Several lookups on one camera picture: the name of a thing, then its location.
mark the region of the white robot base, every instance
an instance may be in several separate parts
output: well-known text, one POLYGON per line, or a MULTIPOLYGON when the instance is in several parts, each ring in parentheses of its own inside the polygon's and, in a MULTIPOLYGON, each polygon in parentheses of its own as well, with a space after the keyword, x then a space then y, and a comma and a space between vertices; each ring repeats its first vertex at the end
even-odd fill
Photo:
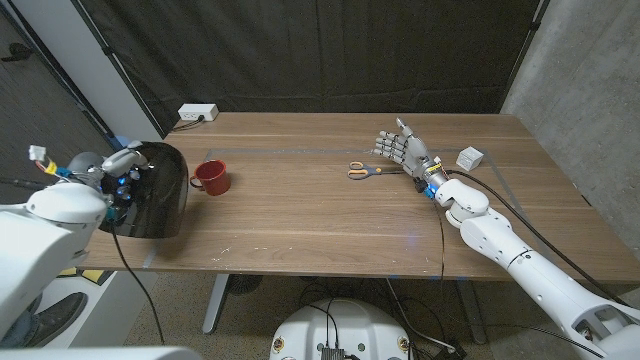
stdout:
POLYGON ((408 358, 409 337, 391 316, 371 304, 354 299, 325 299, 312 305, 326 311, 329 302, 329 313, 338 328, 337 339, 330 318, 327 327, 327 314, 305 306, 280 325, 273 336, 269 359, 333 359, 328 357, 329 349, 324 350, 323 357, 323 349, 327 342, 329 348, 334 349, 337 340, 338 349, 344 350, 347 356, 371 360, 408 358))

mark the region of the metal robot hand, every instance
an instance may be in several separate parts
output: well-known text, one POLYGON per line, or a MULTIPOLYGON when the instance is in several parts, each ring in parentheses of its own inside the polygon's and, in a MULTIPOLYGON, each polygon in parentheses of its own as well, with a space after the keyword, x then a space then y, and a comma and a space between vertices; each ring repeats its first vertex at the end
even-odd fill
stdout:
POLYGON ((404 171, 412 177, 422 178, 424 165, 432 162, 429 151, 422 140, 414 136, 411 128, 406 126, 400 118, 396 119, 396 124, 404 136, 380 131, 382 137, 376 139, 376 149, 373 153, 402 165, 404 171))

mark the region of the concrete wall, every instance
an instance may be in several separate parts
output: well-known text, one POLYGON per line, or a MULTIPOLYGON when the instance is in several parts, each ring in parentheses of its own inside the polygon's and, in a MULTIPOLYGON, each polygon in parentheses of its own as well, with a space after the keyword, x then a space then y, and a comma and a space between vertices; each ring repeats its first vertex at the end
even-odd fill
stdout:
POLYGON ((502 113, 640 259, 640 1, 552 1, 502 113))
MULTIPOLYGON (((6 0, 0 1, 10 10, 6 0)), ((14 4, 116 135, 161 140, 71 1, 14 4)))

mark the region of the mug handle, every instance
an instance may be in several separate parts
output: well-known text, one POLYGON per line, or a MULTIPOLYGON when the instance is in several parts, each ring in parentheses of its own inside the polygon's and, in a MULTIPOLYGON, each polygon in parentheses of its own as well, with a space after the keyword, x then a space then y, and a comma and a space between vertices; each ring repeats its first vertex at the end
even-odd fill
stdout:
POLYGON ((202 186, 202 184, 200 184, 200 185, 196 185, 196 184, 194 184, 194 183, 193 183, 193 179, 197 179, 197 177, 196 177, 195 175, 194 175, 194 176, 192 176, 192 177, 189 179, 189 184, 190 184, 191 186, 193 186, 194 188, 199 189, 200 191, 203 191, 203 190, 204 190, 204 186, 202 186))

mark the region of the scissors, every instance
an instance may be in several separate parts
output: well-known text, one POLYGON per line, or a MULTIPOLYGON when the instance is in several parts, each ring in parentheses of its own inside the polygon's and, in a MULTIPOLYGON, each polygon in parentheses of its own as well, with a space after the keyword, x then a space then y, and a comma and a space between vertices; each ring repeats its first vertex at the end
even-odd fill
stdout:
POLYGON ((366 164, 361 163, 360 161, 352 161, 349 163, 349 172, 347 176, 352 180, 362 180, 366 179, 371 175, 384 175, 384 174, 402 174, 404 171, 382 171, 382 168, 372 168, 371 166, 367 166, 366 164))

